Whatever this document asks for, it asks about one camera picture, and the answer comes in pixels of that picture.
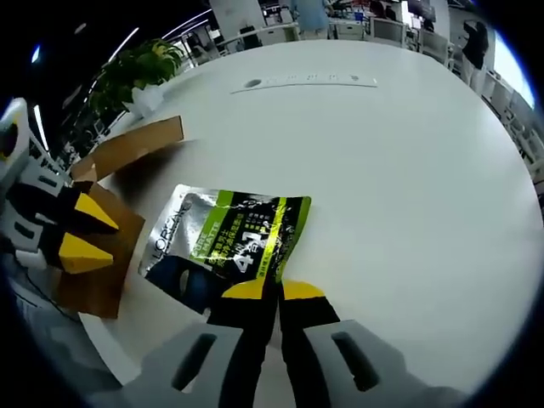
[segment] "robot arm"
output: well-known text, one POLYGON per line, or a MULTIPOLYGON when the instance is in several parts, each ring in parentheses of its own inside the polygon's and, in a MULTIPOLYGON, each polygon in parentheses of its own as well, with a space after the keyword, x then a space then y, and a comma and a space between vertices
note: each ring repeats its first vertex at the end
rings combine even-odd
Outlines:
POLYGON ((271 287, 257 278, 232 286, 207 323, 189 326, 153 350, 137 378, 93 402, 252 407, 276 308, 297 406, 452 408, 466 399, 411 375, 399 350, 356 321, 340 320, 317 287, 291 280, 271 287))
POLYGON ((114 234, 116 223, 89 195, 30 156, 26 102, 14 99, 0 120, 0 236, 25 266, 78 274, 113 263, 82 239, 114 234))

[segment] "white chair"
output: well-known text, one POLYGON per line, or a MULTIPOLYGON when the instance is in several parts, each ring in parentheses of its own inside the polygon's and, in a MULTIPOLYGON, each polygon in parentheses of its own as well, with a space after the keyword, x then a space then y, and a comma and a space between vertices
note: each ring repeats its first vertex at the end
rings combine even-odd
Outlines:
POLYGON ((526 132, 526 129, 533 128, 534 118, 535 113, 529 104, 519 93, 513 91, 510 103, 507 104, 501 115, 501 122, 514 142, 518 143, 520 138, 529 133, 529 131, 526 132))
POLYGON ((515 90, 512 92, 510 103, 505 109, 503 121, 510 122, 514 116, 525 128, 532 128, 533 121, 535 120, 535 112, 527 101, 515 90))
POLYGON ((335 24, 339 40, 360 41, 363 39, 363 25, 335 24))
POLYGON ((535 130, 530 130, 518 139, 518 146, 530 176, 534 178, 544 165, 544 143, 535 130))
POLYGON ((499 117, 503 125, 506 123, 504 118, 511 98, 512 94, 504 85, 504 83, 497 81, 495 83, 495 86, 493 87, 490 104, 491 108, 493 108, 493 111, 495 111, 496 115, 499 117))
POLYGON ((371 34, 373 43, 393 45, 404 48, 406 43, 406 26, 404 23, 371 17, 371 34))
POLYGON ((448 69, 453 68, 453 59, 451 58, 450 42, 434 32, 419 31, 419 52, 428 55, 437 60, 448 69))
POLYGON ((272 45, 277 43, 285 43, 286 33, 283 29, 270 29, 264 30, 258 33, 258 38, 261 43, 265 45, 272 45))

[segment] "cardboard flap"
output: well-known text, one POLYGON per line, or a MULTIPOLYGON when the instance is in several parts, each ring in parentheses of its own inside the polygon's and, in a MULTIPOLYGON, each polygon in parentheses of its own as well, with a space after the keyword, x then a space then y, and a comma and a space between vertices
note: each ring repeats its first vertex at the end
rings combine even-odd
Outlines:
POLYGON ((119 225, 114 235, 80 235, 85 241, 113 255, 113 264, 84 274, 61 273, 55 300, 64 308, 115 319, 123 283, 144 219, 113 193, 94 183, 88 194, 119 225))
POLYGON ((183 139, 180 116, 154 122, 106 140, 72 166, 71 176, 76 181, 99 181, 140 157, 183 139))

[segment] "office desk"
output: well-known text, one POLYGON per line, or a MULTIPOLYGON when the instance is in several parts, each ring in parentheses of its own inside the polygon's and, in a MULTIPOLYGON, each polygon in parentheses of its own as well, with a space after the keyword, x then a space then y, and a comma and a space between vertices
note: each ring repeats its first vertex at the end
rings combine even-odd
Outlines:
POLYGON ((362 21, 329 19, 329 26, 339 40, 361 41, 365 35, 366 24, 362 21))
MULTIPOLYGON (((203 320, 136 274, 178 183, 311 196, 286 278, 323 289, 341 318, 396 347, 429 384, 471 393, 496 369, 541 279, 542 220, 523 160, 469 87, 423 55, 339 41, 256 48, 168 86, 146 122, 181 115, 186 141, 103 182, 146 219, 119 318, 82 316, 121 383, 153 348, 203 320), (230 93, 316 69, 364 74, 378 87, 230 93)), ((293 406, 277 345, 255 406, 293 406)))
POLYGON ((261 28, 258 28, 258 29, 255 29, 253 31, 249 31, 249 32, 245 32, 243 34, 239 34, 237 35, 236 37, 231 37, 231 38, 228 38, 222 42, 220 42, 218 45, 218 47, 220 46, 224 46, 224 45, 227 45, 229 43, 232 43, 233 41, 237 41, 237 40, 241 40, 242 38, 244 37, 249 37, 249 36, 254 36, 255 34, 259 34, 260 32, 263 32, 263 31, 272 31, 272 30, 285 30, 286 28, 295 28, 297 27, 298 28, 298 24, 297 23, 287 23, 287 24, 277 24, 277 25, 267 25, 266 27, 261 27, 261 28))

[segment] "green leaves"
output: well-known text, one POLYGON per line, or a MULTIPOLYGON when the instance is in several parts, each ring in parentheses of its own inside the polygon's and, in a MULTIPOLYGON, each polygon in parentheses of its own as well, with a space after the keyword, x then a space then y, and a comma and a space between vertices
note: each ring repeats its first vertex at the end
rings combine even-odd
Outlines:
POLYGON ((123 102, 133 102, 134 87, 144 89, 173 78, 183 62, 182 55, 179 48, 162 39, 123 50, 99 73, 90 95, 91 108, 98 116, 126 110, 123 102))

